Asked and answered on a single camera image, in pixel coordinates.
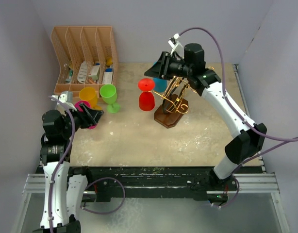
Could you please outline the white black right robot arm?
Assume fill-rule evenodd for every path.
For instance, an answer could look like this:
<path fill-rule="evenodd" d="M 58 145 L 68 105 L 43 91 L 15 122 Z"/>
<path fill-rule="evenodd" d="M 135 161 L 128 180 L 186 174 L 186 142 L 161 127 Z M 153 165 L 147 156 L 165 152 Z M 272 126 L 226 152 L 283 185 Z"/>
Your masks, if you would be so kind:
<path fill-rule="evenodd" d="M 183 51 L 183 58 L 175 52 L 163 51 L 144 75 L 170 81 L 174 78 L 187 79 L 189 86 L 215 108 L 227 125 L 232 141 L 225 146 L 225 156 L 209 175 L 210 186 L 220 190 L 240 164 L 262 149 L 267 128 L 245 115 L 225 92 L 217 73 L 206 67 L 205 51 L 200 44 L 187 44 Z"/>

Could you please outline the yellow wine glass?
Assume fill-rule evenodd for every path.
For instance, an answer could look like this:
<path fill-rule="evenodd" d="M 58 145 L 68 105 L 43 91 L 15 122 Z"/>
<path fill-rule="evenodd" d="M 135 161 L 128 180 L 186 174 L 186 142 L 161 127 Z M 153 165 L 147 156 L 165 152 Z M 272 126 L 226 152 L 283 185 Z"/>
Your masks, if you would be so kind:
<path fill-rule="evenodd" d="M 102 107 L 98 105 L 98 97 L 94 88 L 85 87 L 79 92 L 79 98 L 90 104 L 90 107 L 95 110 L 102 110 Z"/>

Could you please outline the red wine glass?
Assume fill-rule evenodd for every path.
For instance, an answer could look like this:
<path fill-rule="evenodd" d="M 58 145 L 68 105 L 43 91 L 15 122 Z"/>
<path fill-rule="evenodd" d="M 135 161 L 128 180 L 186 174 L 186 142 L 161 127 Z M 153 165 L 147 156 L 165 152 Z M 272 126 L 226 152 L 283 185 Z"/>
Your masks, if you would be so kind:
<path fill-rule="evenodd" d="M 151 111 L 155 107 L 155 99 L 151 93 L 154 86 L 154 81 L 150 78 L 143 78 L 138 83 L 138 87 L 142 91 L 139 96 L 139 108 L 143 111 Z"/>

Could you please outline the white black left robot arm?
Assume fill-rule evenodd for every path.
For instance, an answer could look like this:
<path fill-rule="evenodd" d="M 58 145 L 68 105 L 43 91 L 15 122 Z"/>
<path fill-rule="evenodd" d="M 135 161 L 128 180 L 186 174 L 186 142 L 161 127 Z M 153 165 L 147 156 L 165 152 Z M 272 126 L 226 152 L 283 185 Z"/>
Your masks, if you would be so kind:
<path fill-rule="evenodd" d="M 45 175 L 43 215 L 38 233 L 79 233 L 80 204 L 83 192 L 92 188 L 89 168 L 69 172 L 75 132 L 95 127 L 104 114 L 81 103 L 78 108 L 49 110 L 42 116 L 44 134 L 40 157 Z"/>

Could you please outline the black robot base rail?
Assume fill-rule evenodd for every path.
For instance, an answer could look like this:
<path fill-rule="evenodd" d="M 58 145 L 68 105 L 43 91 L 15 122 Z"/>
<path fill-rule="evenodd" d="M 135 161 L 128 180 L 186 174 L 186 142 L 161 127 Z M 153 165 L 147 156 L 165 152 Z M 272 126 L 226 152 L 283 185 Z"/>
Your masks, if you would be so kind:
<path fill-rule="evenodd" d="M 231 176 L 225 183 L 211 186 L 211 167 L 105 167 L 87 166 L 92 178 L 84 189 L 96 201 L 112 198 L 194 199 L 226 203 L 229 191 L 238 191 L 239 183 Z"/>

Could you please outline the green wine glass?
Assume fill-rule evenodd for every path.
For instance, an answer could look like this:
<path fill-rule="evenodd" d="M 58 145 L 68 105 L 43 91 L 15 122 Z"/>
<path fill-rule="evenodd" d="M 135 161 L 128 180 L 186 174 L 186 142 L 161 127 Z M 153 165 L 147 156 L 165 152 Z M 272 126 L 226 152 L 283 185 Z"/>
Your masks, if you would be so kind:
<path fill-rule="evenodd" d="M 116 87 L 112 84 L 104 84 L 99 90 L 100 96 L 107 105 L 107 111 L 115 114 L 120 110 L 120 105 L 117 103 Z"/>

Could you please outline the magenta wine glass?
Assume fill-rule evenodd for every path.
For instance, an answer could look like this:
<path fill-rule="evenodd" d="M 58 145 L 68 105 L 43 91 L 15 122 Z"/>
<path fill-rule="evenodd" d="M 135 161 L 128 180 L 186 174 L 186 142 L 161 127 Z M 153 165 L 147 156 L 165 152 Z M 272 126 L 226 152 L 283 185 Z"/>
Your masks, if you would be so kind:
<path fill-rule="evenodd" d="M 88 108 L 91 108 L 90 106 L 90 103 L 85 101 L 85 100 L 81 100 L 81 101 L 78 101 L 76 104 L 75 104 L 75 107 L 78 111 L 80 112 L 83 112 L 83 109 L 81 108 L 80 104 L 84 104 L 86 107 Z"/>

